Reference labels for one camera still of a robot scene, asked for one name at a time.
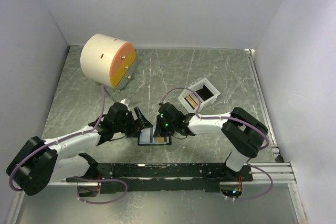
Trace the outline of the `gold credit card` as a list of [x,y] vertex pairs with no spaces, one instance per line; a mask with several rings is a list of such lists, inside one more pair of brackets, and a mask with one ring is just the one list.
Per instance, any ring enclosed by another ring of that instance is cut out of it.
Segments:
[[170,143],[170,139],[168,137],[155,137],[154,140],[157,145],[164,145]]

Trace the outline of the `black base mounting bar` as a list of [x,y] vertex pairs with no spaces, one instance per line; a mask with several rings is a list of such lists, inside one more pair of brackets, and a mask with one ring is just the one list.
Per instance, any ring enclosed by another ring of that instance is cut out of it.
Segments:
[[114,194],[124,191],[179,191],[203,190],[207,193],[220,192],[220,183],[238,185],[239,179],[251,182],[251,168],[244,165],[238,172],[226,167],[224,163],[168,163],[168,164],[108,164],[101,163],[89,169],[81,179],[67,178],[69,183],[90,183],[102,179],[98,188],[102,194]]

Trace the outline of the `round cream mini drawer cabinet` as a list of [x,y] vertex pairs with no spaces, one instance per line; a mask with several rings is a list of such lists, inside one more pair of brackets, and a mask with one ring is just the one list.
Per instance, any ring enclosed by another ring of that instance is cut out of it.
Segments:
[[136,60],[135,48],[130,42],[95,34],[82,49],[80,66],[87,78],[121,90],[130,81]]

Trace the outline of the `white card tray box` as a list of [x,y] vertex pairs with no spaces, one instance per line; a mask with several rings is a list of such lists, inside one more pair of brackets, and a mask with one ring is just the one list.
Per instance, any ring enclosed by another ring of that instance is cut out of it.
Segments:
[[[199,96],[199,99],[201,101],[198,101],[200,105],[199,112],[204,107],[213,104],[216,101],[217,97],[221,94],[207,78],[203,78],[202,80],[189,86],[188,89],[195,91]],[[185,100],[185,97],[188,95],[191,95],[193,98],[198,99],[193,92],[189,90],[183,90],[182,93],[179,95],[178,100],[187,110],[187,112],[193,113],[196,111],[196,109],[194,110],[192,107],[190,107],[190,105]]]

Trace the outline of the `remaining cards in tray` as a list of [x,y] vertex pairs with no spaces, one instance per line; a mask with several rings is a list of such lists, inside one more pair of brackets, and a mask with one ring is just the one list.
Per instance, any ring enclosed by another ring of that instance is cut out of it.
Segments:
[[191,95],[186,96],[185,100],[190,105],[190,107],[192,107],[194,110],[199,105],[198,99],[193,98]]

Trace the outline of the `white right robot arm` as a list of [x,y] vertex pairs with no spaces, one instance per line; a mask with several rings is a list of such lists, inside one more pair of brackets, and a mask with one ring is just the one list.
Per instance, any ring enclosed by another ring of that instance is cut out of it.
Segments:
[[183,114],[171,103],[160,103],[154,137],[218,133],[227,137],[234,150],[223,167],[223,176],[230,181],[241,174],[243,165],[255,158],[267,140],[268,128],[240,107],[219,115]]

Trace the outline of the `white corner bracket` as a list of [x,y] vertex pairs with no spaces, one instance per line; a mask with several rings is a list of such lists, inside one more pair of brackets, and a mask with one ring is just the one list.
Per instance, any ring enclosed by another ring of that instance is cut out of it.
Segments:
[[255,50],[254,49],[251,49],[251,48],[246,48],[244,49],[244,52],[246,53],[246,55],[250,55],[250,56],[254,56],[255,54]]

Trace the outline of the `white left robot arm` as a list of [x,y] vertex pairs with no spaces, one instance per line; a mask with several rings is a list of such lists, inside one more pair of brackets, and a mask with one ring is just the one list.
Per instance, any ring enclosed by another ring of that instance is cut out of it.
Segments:
[[116,102],[107,113],[73,133],[42,140],[31,137],[21,148],[6,173],[14,191],[32,196],[42,191],[50,181],[69,179],[93,181],[101,178],[98,163],[85,148],[111,142],[113,136],[138,137],[143,129],[152,127],[138,107],[129,111],[127,105]]

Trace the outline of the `black card holder wallet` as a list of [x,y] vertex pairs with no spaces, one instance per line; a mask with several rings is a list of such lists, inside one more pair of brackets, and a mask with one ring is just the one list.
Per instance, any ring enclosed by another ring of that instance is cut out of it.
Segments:
[[[143,129],[138,136],[138,145],[139,146],[159,146],[155,143],[153,133],[155,131],[155,125],[152,128],[149,129]],[[164,145],[171,145],[172,144],[172,138],[169,136],[170,139],[169,144]]]

